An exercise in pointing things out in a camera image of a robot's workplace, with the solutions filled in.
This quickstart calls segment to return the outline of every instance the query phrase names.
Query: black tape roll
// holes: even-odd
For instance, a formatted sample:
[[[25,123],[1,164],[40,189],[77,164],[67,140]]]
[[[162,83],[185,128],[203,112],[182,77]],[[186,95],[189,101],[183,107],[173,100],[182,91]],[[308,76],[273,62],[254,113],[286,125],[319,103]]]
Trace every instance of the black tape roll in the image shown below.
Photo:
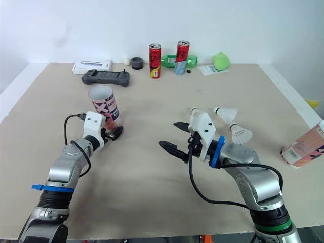
[[[143,59],[140,57],[133,57],[131,59],[132,69],[139,70],[143,68]]]

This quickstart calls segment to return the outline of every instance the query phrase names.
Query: wooden table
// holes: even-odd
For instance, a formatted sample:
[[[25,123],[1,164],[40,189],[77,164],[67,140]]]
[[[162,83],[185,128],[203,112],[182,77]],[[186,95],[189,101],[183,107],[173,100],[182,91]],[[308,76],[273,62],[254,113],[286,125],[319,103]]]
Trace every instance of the wooden table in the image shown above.
[[[15,239],[38,203],[42,184],[64,147],[63,122],[94,111],[91,86],[73,75],[73,64],[49,64],[0,124],[0,238]],[[113,71],[124,68],[114,64]],[[92,158],[70,204],[69,239],[112,239],[225,234],[253,230],[249,211],[211,205],[193,190],[188,166],[167,154],[160,140],[187,149],[188,133],[173,122],[189,122],[190,108],[209,113],[230,141],[230,130],[212,114],[214,106],[238,108],[236,122],[253,131],[248,146],[284,178],[285,205],[297,227],[324,224],[324,158],[299,169],[285,165],[280,150],[309,127],[258,65],[231,65],[228,73],[203,76],[196,68],[177,76],[163,69],[150,79],[148,66],[132,70],[130,85],[113,85],[124,132]],[[68,139],[81,137],[83,122],[69,121]],[[211,199],[243,203],[224,171],[194,159],[198,187]]]

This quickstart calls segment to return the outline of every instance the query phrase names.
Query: green ball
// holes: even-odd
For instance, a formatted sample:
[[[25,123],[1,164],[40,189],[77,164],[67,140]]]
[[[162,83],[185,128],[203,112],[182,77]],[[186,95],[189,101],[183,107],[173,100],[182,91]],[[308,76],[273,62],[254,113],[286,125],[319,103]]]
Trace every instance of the green ball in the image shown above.
[[[225,70],[230,65],[228,57],[222,52],[218,53],[216,56],[213,56],[213,63],[214,67],[219,71]]]

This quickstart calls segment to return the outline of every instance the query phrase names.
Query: black cable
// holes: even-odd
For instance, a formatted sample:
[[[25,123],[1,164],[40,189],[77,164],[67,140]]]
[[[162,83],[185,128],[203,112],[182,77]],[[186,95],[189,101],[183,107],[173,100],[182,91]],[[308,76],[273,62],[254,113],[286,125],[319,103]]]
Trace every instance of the black cable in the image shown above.
[[[84,172],[80,175],[80,177],[82,177],[82,176],[84,176],[86,173],[89,172],[89,170],[90,170],[90,168],[91,168],[91,162],[90,162],[89,157],[87,156],[86,152],[81,148],[81,146],[80,146],[77,142],[75,142],[74,140],[71,140],[71,144],[74,144],[74,145],[75,145],[75,146],[76,146],[76,147],[81,151],[81,153],[82,153],[83,156],[85,157],[86,161],[88,162],[88,168],[87,168],[87,170],[84,171]]]
[[[64,141],[65,141],[65,145],[67,145],[67,138],[66,138],[66,124],[67,124],[67,121],[72,118],[72,117],[78,117],[78,115],[70,115],[68,116],[66,119],[65,119],[65,122],[64,122],[64,127],[63,127],[63,132],[64,132]]]
[[[279,170],[277,170],[274,167],[266,166],[266,165],[262,165],[262,164],[248,164],[248,163],[244,163],[244,164],[230,164],[230,165],[222,165],[221,166],[221,168],[230,168],[230,167],[261,167],[261,168],[266,168],[266,169],[272,170],[279,177],[279,186],[280,186],[280,190],[282,191],[282,188],[284,186],[284,179],[282,178],[282,174],[279,172]]]
[[[251,240],[251,242],[250,243],[254,243],[255,242],[255,239],[257,238],[257,235],[256,234],[254,234],[253,235],[253,238],[252,238],[252,240]]]
[[[189,146],[189,175],[190,175],[190,181],[191,181],[191,184],[194,188],[194,190],[198,193],[198,195],[203,199],[205,200],[206,202],[208,203],[211,203],[211,204],[226,204],[226,205],[235,205],[235,206],[240,206],[242,208],[245,208],[245,209],[249,209],[248,206],[244,205],[244,204],[240,204],[238,202],[233,202],[233,201],[216,201],[216,200],[210,200],[208,199],[207,197],[205,197],[201,191],[199,191],[194,179],[193,179],[193,174],[192,174],[192,153],[193,153],[193,148],[191,146]]]

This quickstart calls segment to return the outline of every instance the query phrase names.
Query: pink can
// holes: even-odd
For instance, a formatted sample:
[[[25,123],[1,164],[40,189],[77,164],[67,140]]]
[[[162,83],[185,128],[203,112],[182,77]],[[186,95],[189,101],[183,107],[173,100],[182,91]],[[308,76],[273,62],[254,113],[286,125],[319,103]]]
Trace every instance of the pink can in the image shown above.
[[[324,120],[281,151],[285,162],[302,167],[324,154]]]
[[[94,86],[89,90],[89,98],[96,111],[106,117],[105,129],[112,131],[122,125],[117,102],[110,86]]]

